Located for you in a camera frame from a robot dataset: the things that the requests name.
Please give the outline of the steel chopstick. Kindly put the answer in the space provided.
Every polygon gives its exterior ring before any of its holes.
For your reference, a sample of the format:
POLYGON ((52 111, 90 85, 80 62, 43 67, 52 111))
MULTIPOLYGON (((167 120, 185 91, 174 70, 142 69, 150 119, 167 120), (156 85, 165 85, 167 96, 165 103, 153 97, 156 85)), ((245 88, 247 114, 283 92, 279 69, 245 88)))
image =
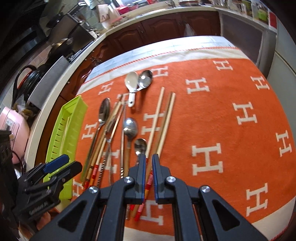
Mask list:
POLYGON ((124 148, 125 148, 125 119, 126 119, 126 102, 122 108, 122 130, 121 130, 121 146, 120 146, 120 178, 124 177, 124 148))
POLYGON ((103 175, 105 168, 108 167, 108 183, 111 185, 113 183, 113 177, 112 177, 112 140, 120 119, 120 111, 123 108, 123 102, 119 101, 117 103, 117 107, 114 108, 114 113, 111 116, 110 122, 107 124, 106 131, 105 131, 105 139, 106 139, 106 144, 107 144, 107 149, 104 155, 104 160, 102 162, 100 172, 99 172, 99 177, 97 180, 97 187, 101 187, 102 185, 102 180, 103 180, 103 175))

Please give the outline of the light bamboo chopstick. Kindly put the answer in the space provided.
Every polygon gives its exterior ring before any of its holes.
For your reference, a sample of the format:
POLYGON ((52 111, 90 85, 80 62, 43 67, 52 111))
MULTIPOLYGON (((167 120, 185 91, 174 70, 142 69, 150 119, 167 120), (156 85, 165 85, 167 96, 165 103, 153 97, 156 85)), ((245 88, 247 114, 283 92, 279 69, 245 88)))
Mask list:
POLYGON ((120 105, 121 100, 118 101, 111 110, 110 99, 106 98, 102 102, 102 106, 99 111, 99 127, 95 133, 95 137, 89 150, 88 158, 85 162, 86 171, 82 178, 84 189, 92 186, 95 182, 97 173, 99 171, 100 160, 106 146, 107 129, 110 127, 111 122, 117 114, 120 105))

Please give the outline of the pale chopstick red handle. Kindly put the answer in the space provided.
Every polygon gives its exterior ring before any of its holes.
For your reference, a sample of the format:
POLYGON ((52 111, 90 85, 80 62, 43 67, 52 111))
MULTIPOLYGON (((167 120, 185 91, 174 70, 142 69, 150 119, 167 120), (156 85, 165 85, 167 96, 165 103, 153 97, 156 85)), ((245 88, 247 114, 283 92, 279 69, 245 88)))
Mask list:
POLYGON ((147 149, 145 151, 145 154, 140 154, 138 156, 138 161, 139 161, 138 165, 135 165, 134 167, 130 168, 129 172, 128 172, 128 174, 131 174, 132 178, 134 178, 133 191, 135 192, 136 201, 137 201, 137 204, 135 206, 139 206, 140 204, 142 204, 144 202, 146 172, 148 170, 146 160, 148 158, 148 155, 149 155, 149 152, 150 152, 150 149, 152 146, 152 141, 154 138, 154 132, 155 132, 157 122, 158 122, 158 117, 159 117, 159 113, 160 113, 160 109, 161 109, 161 105, 162 105, 162 101, 163 101, 163 97, 164 97, 164 92, 165 92, 165 88, 162 87, 160 94, 159 94, 156 112, 154 114, 154 118, 152 121, 151 132, 149 134, 149 140, 147 143, 147 149))

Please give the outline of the dark wooden chopstick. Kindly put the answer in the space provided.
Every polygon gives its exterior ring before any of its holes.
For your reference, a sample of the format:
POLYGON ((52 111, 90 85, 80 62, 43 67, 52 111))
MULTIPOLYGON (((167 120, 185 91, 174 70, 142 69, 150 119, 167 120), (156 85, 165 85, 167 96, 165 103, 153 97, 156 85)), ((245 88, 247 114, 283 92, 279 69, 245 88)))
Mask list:
POLYGON ((99 130, 98 138, 97 138, 97 141, 95 143, 95 146, 94 146, 94 149, 93 149, 93 152, 92 152, 92 155, 91 155, 90 164, 88 166, 86 179, 85 179, 85 182, 82 183, 85 188, 87 188, 88 185, 89 185, 89 182, 90 182, 90 179, 91 179, 91 174, 92 174, 94 164, 95 164, 95 159, 96 159, 96 156, 97 156, 98 151, 99 151, 100 142, 105 137, 105 129, 107 127, 107 124, 110 122, 110 119, 111 119, 111 116, 112 116, 113 112, 114 111, 112 110, 112 107, 110 105, 109 117, 107 118, 106 123, 99 130))

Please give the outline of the pale chopstick red band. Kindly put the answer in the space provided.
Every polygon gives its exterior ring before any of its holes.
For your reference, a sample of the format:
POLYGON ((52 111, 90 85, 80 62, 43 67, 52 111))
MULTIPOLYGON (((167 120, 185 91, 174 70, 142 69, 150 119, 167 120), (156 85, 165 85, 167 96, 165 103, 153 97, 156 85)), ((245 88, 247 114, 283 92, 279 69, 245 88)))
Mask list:
POLYGON ((89 182, 89 187, 94 185, 95 178, 96 178, 97 172, 99 170, 99 163, 100 163, 100 160, 101 160, 101 157, 102 157, 102 154, 103 154, 103 150, 105 148, 105 144, 106 144, 106 137, 104 137, 102 139, 102 141, 100 142, 99 151, 98 151, 98 154, 97 154, 96 159, 95 159, 94 168, 93 168, 93 171, 92 171, 92 174, 91 174, 91 179, 90 179, 90 182, 89 182))

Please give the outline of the large steel spoon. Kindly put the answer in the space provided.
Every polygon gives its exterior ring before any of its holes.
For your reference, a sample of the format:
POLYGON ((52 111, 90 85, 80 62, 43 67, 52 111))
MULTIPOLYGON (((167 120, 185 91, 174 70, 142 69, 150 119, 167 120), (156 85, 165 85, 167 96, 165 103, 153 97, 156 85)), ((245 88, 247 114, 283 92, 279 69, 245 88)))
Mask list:
POLYGON ((99 130, 106 123, 107 118, 109 117, 109 113, 110 113, 110 99, 107 97, 102 101, 101 106, 99 108, 98 128, 97 128, 97 130, 95 132, 94 138, 93 138, 92 143, 90 145, 90 148, 89 148, 89 151, 88 151, 88 154, 87 154, 87 158, 86 158, 86 161, 85 161, 85 166, 84 166, 84 168, 82 170, 81 181, 83 183, 85 182, 85 179, 86 179, 88 166, 90 164, 91 155, 92 155, 95 143, 96 143, 97 138, 98 138, 99 130))

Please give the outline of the small dark steel spoon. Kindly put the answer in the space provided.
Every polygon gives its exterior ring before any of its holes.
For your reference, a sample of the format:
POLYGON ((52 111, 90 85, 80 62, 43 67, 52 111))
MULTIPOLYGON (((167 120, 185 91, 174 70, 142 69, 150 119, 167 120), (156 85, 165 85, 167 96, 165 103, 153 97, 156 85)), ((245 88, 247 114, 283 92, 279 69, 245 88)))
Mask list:
POLYGON ((145 154, 145 151, 147 149, 147 142, 145 139, 143 138, 138 138, 136 139, 136 141, 134 142, 134 150, 135 150, 135 154, 137 156, 137 162, 136 164, 138 165, 138 156, 140 154, 145 154))

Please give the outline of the steel spoon with wooden handle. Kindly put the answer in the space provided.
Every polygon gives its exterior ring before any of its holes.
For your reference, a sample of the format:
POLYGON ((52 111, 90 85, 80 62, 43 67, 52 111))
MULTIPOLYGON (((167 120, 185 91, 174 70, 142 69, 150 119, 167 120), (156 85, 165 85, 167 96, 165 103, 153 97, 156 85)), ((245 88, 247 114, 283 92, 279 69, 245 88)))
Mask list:
POLYGON ((130 168, 130 149, 132 140, 137 136, 138 127, 137 122, 134 118, 127 118, 123 125, 124 135, 127 138, 126 147, 124 147, 124 159, 123 159, 123 176, 128 175, 130 168))

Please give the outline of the white ceramic soup spoon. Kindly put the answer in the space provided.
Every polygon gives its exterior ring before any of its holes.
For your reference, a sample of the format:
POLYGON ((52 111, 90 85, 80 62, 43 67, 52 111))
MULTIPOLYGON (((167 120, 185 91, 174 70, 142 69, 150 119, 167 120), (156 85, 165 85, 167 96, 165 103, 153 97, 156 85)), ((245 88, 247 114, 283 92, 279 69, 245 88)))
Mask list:
POLYGON ((133 107, 135 102, 135 93, 138 88, 138 74, 135 71, 132 71, 127 74, 125 78, 125 86, 129 91, 128 96, 128 107, 133 107))

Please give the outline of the short steel soup spoon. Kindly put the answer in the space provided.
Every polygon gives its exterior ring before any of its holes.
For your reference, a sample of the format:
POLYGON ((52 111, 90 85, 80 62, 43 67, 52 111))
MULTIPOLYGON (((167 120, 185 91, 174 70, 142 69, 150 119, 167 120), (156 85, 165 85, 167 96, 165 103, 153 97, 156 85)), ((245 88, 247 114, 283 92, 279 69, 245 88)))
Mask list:
POLYGON ((152 83, 152 72, 151 70, 144 70, 138 77, 138 88, 137 91, 141 91, 148 88, 152 83))

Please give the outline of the green plastic utensil tray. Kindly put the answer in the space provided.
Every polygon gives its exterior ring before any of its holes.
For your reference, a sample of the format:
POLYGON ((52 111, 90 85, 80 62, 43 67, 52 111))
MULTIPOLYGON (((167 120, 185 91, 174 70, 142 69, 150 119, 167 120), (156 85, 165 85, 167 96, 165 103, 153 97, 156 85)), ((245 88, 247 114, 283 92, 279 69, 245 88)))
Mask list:
POLYGON ((48 174, 44 181, 50 180, 54 174, 75 161, 80 129, 87 109, 88 105, 81 96, 75 97, 62 106, 49 140, 45 162, 51 162, 62 154, 69 157, 69 162, 48 174))

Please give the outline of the pink rice cooker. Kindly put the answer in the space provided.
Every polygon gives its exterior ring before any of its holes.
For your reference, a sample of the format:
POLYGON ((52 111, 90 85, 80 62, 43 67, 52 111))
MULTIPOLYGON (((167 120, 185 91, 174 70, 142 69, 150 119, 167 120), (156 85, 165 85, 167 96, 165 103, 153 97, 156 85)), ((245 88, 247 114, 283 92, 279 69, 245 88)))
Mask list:
POLYGON ((15 110, 4 107, 1 112, 1 130, 11 132, 10 142, 13 151, 12 163, 19 163, 24 157, 30 135, 30 128, 27 121, 15 110))

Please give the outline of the steel splash guard panel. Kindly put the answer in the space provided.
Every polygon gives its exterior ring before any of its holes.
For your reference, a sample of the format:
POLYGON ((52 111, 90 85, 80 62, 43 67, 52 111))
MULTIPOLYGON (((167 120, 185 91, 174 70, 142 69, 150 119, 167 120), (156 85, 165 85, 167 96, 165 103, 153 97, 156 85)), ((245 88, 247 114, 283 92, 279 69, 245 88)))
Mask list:
POLYGON ((41 109, 53 87, 69 65, 69 61, 61 56, 36 85, 27 100, 26 107, 41 109))

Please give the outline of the black wok with lid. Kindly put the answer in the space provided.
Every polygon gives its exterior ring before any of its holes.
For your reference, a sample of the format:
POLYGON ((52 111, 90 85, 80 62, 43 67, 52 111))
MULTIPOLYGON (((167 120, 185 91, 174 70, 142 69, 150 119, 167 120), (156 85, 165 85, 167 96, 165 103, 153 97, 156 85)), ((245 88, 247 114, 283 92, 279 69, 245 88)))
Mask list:
POLYGON ((73 38, 64 38, 52 44, 48 60, 56 62, 61 56, 67 57, 73 53, 73 38))

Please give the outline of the orange blanket with H pattern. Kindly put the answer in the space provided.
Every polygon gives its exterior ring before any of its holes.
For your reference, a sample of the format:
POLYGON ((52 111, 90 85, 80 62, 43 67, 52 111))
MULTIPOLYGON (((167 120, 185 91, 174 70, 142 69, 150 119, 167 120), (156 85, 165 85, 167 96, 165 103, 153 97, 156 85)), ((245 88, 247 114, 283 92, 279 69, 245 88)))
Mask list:
POLYGON ((149 69, 152 84, 136 94, 126 115, 156 152, 171 93, 175 102, 160 161, 188 185, 209 185, 269 240, 276 240, 295 205, 295 136, 271 84, 236 47, 151 49, 126 53, 97 67, 78 90, 88 105, 76 150, 84 162, 103 99, 127 94, 128 73, 149 69))

